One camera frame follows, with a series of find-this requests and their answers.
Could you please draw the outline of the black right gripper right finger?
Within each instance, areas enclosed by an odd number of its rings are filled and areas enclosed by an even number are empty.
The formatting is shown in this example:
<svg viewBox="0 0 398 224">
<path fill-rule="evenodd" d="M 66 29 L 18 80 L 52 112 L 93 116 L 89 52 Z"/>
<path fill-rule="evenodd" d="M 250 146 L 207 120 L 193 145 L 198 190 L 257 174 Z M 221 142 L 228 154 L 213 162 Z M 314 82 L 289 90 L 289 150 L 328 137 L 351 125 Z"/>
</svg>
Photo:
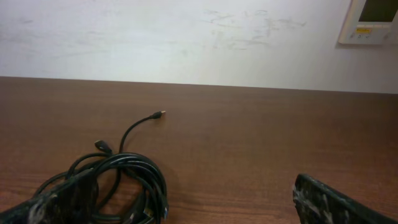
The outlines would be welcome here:
<svg viewBox="0 0 398 224">
<path fill-rule="evenodd" d="M 293 202 L 301 224 L 397 224 L 307 174 L 297 176 Z"/>
</svg>

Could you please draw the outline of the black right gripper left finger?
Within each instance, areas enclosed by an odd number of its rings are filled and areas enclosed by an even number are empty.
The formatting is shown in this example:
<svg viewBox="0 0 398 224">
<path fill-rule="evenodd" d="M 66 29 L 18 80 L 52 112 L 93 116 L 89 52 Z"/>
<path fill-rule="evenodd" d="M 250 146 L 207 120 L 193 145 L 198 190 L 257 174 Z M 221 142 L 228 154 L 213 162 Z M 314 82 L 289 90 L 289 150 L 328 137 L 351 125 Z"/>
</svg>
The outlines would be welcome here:
<svg viewBox="0 0 398 224">
<path fill-rule="evenodd" d="M 89 223 L 97 197 L 93 171 L 86 170 L 2 212 L 1 224 Z"/>
</svg>

